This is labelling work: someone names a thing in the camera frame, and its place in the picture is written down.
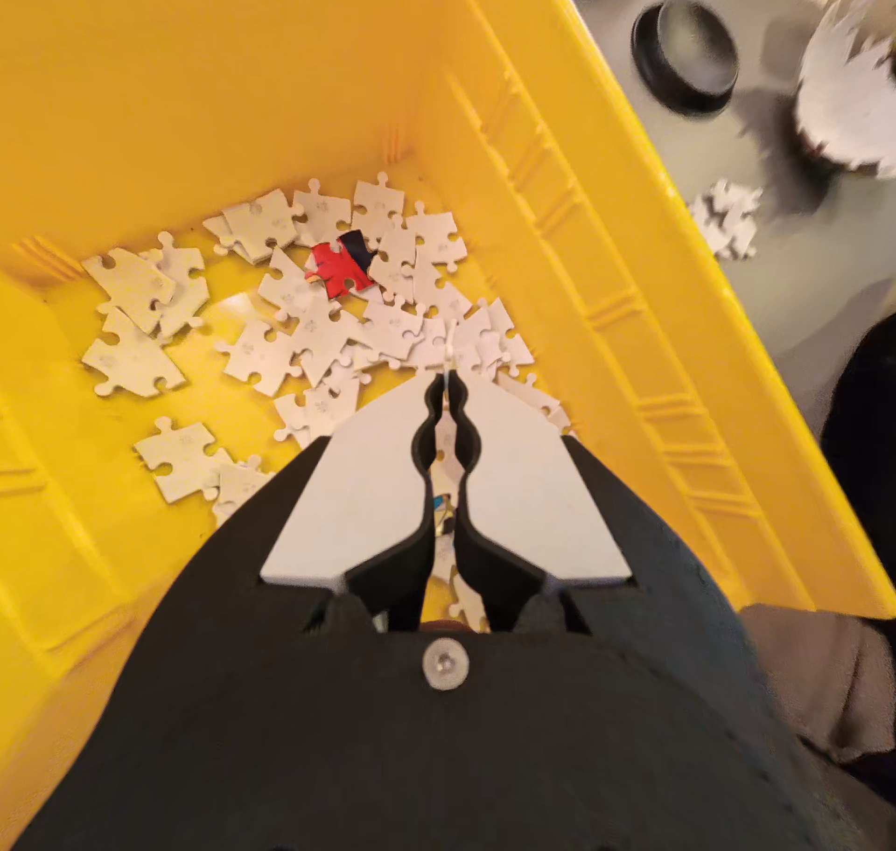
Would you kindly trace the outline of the red puzzle piece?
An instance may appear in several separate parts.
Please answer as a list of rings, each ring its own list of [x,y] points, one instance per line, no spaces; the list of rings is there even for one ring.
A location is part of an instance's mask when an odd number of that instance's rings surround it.
[[[307,269],[310,286],[323,288],[329,300],[366,291],[375,285],[369,276],[374,255],[368,249],[361,230],[345,232],[334,242],[323,242],[312,249],[314,267]]]

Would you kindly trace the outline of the partly built puzzle ball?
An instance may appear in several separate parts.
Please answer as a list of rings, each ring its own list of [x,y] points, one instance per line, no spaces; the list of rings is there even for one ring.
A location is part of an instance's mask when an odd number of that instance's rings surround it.
[[[799,69],[794,126],[808,154],[847,173],[895,176],[894,34],[859,41],[877,0],[835,0]]]

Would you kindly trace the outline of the pile of white puzzle pieces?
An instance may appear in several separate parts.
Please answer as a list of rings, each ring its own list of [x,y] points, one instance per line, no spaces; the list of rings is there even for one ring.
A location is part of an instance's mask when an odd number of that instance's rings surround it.
[[[215,252],[235,252],[266,266],[254,297],[230,297],[214,307],[205,260],[160,232],[155,248],[115,248],[84,262],[107,300],[97,307],[100,335],[81,357],[98,398],[116,402],[116,418],[137,401],[186,387],[195,414],[211,404],[224,410],[237,383],[271,401],[276,442],[296,442],[300,456],[279,476],[253,455],[235,460],[203,420],[185,423],[157,409],[154,432],[135,439],[133,451],[151,472],[164,502],[201,495],[217,532],[191,567],[209,565],[187,595],[189,619],[211,601],[212,577],[223,577],[223,554],[245,564],[257,553],[260,577],[286,518],[322,453],[323,438],[376,398],[433,373],[455,353],[475,375],[497,378],[509,391],[528,386],[512,379],[531,364],[501,300],[470,301],[451,284],[439,285],[439,264],[450,271],[466,257],[451,212],[430,213],[421,202],[404,218],[405,195],[386,173],[357,183],[353,200],[323,195],[316,178],[288,200],[276,188],[225,208],[203,223],[218,240]],[[305,280],[312,249],[359,229],[374,259],[366,291],[329,300]]]

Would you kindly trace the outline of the small joined white pieces cluster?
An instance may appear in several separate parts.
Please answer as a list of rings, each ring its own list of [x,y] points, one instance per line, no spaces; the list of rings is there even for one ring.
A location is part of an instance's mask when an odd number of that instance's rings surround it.
[[[756,213],[764,188],[724,177],[696,196],[688,211],[718,260],[742,261],[756,256]]]

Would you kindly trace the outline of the black round ball stand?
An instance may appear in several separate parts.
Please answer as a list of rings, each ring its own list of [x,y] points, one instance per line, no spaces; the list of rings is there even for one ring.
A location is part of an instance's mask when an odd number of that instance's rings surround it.
[[[732,99],[738,50],[721,17],[700,0],[663,0],[643,10],[631,53],[651,95],[674,113],[708,118]]]

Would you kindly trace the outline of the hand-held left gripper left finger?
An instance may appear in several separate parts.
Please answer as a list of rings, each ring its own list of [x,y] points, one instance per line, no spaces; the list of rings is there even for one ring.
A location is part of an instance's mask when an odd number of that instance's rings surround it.
[[[322,453],[260,571],[270,585],[351,594],[394,631],[420,626],[434,564],[429,470],[443,373],[415,378],[323,438]]]

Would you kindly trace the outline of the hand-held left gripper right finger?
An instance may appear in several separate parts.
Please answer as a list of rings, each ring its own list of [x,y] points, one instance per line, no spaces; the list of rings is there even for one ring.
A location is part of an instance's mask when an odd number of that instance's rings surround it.
[[[558,428],[473,373],[449,373],[448,401],[463,471],[456,564],[493,632],[540,594],[633,577]]]

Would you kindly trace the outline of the yellow plastic bin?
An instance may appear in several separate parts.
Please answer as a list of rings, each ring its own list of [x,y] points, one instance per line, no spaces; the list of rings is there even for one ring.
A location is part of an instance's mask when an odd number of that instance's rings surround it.
[[[281,463],[201,332],[102,401],[82,256],[313,176],[454,212],[574,431],[736,607],[894,613],[822,454],[572,0],[2,0],[2,848],[199,548],[130,443],[201,420]]]

